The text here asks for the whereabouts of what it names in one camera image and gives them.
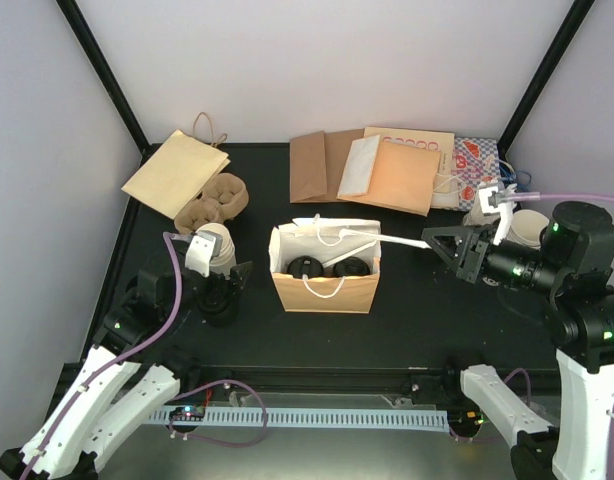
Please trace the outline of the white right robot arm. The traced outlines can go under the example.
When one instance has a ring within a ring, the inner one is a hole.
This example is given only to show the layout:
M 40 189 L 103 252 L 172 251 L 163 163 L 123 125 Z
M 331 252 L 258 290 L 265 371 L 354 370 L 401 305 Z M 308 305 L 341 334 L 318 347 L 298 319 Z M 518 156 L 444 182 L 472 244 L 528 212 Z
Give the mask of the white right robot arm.
M 561 382 L 559 425 L 538 416 L 490 365 L 452 364 L 444 396 L 475 403 L 503 437 L 518 479 L 614 479 L 614 223 L 603 208 L 558 204 L 539 249 L 488 226 L 426 228 L 422 239 L 470 283 L 485 277 L 543 299 Z

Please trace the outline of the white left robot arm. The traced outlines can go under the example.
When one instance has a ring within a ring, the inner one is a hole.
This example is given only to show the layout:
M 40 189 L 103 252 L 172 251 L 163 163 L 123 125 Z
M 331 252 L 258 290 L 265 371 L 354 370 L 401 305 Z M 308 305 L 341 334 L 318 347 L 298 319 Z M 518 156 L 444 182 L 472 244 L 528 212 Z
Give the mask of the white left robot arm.
M 95 479 L 157 408 L 201 388 L 199 360 L 170 339 L 189 313 L 212 326 L 236 320 L 249 262 L 229 275 L 150 260 L 104 317 L 80 372 L 25 445 L 4 451 L 11 479 Z

